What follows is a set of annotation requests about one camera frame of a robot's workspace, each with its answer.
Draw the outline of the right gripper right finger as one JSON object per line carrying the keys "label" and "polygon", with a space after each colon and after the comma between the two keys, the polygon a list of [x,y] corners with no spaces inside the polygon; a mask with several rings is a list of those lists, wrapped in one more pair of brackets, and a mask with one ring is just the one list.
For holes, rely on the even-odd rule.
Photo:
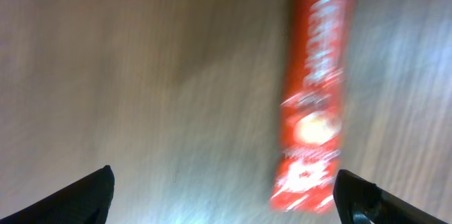
{"label": "right gripper right finger", "polygon": [[342,224],[446,224],[348,170],[339,170],[333,198]]}

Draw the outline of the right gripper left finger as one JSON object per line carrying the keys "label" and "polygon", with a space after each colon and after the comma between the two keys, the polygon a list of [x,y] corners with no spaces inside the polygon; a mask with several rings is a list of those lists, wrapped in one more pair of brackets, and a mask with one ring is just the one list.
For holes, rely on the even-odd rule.
{"label": "right gripper left finger", "polygon": [[1,219],[3,224],[105,224],[114,197],[110,166],[64,187],[52,195]]}

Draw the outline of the red candy bar wrapper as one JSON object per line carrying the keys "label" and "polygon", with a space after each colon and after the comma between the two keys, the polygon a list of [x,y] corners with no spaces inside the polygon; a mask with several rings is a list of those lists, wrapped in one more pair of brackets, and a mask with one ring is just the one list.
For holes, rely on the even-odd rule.
{"label": "red candy bar wrapper", "polygon": [[280,104],[282,157],[270,197],[276,210],[325,213],[334,205],[352,2],[294,0]]}

